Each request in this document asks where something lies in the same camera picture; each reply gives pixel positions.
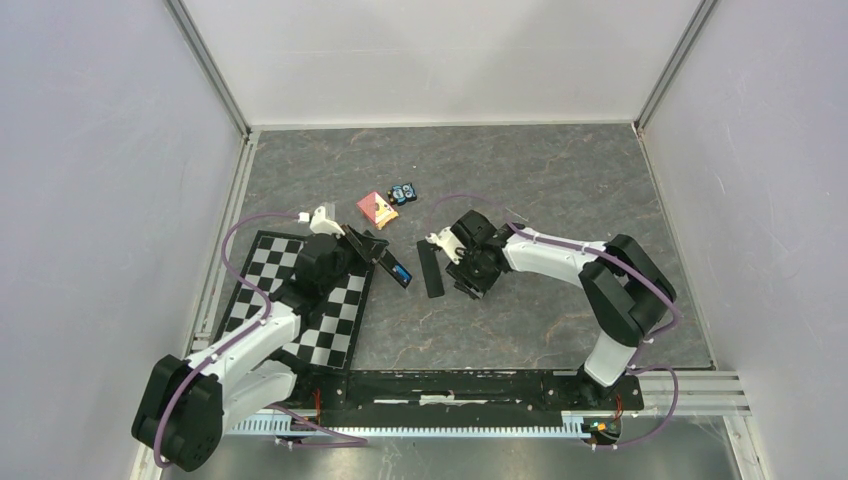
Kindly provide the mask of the black remote control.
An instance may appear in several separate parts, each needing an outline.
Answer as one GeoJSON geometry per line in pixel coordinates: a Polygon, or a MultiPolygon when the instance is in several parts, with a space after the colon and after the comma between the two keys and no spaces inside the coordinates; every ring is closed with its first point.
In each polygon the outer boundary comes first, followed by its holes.
{"type": "Polygon", "coordinates": [[[396,257],[389,250],[385,250],[383,252],[382,256],[378,260],[378,264],[403,289],[406,289],[410,285],[412,281],[411,273],[396,259],[396,257]]]}

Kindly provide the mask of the blue battery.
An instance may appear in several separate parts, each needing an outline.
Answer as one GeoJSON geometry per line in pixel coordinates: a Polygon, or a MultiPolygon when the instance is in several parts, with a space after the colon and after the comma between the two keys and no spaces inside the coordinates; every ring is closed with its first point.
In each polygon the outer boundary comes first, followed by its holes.
{"type": "Polygon", "coordinates": [[[408,280],[410,280],[410,279],[411,279],[411,275],[409,274],[409,272],[408,272],[408,271],[407,271],[407,270],[406,270],[406,269],[405,269],[402,265],[396,265],[396,266],[394,267],[394,270],[396,271],[396,273],[397,273],[400,277],[404,278],[406,281],[408,281],[408,280]]]}

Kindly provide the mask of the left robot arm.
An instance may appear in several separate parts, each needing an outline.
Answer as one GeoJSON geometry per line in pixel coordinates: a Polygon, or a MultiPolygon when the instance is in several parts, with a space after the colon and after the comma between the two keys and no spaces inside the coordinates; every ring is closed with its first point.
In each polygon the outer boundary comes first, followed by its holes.
{"type": "Polygon", "coordinates": [[[306,405],[313,379],[273,354],[313,328],[337,285],[356,270],[389,260],[388,243],[347,225],[313,228],[272,292],[243,279],[262,307],[234,331],[186,358],[153,366],[131,434],[153,452],[157,467],[193,471],[217,448],[224,431],[284,401],[306,405]]]}

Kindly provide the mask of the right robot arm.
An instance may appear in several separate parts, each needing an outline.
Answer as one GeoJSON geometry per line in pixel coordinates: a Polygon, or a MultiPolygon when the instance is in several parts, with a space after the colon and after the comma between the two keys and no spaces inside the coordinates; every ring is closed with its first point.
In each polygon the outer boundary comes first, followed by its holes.
{"type": "Polygon", "coordinates": [[[497,228],[470,210],[426,241],[446,254],[455,287],[482,298],[507,273],[538,274],[580,288],[600,334],[577,373],[580,400],[602,408],[649,334],[666,314],[677,317],[676,291],[632,237],[577,241],[512,222],[497,228]]]}

